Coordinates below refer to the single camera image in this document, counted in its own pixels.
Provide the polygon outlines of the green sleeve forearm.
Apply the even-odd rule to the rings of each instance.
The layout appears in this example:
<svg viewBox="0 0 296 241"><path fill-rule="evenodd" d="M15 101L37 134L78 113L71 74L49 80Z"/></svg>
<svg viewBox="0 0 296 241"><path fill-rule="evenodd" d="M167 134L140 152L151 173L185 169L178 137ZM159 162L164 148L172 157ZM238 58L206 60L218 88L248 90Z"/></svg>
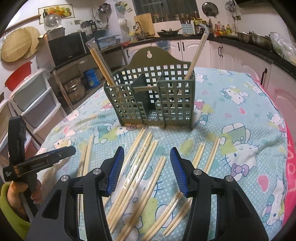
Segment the green sleeve forearm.
<svg viewBox="0 0 296 241"><path fill-rule="evenodd" d="M1 240L25 240L31 223L20 218L10 206L7 193L9 183L1 188Z"/></svg>

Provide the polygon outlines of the left hand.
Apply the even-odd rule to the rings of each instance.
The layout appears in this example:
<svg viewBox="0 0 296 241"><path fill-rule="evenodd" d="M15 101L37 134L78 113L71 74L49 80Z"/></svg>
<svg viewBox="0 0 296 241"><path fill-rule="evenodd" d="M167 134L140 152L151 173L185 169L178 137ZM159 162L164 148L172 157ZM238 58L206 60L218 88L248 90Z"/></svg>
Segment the left hand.
<svg viewBox="0 0 296 241"><path fill-rule="evenodd" d="M42 187L42 184L40 180L37 179L36 190L31 194L31 197L30 197L33 200L34 204L43 203L41 187ZM10 183L10 186L6 195L8 203L12 208L12 210L23 220L27 219L27 213L25 211L24 206L22 205L20 194L25 192L27 188L28 188L27 183L12 181Z"/></svg>

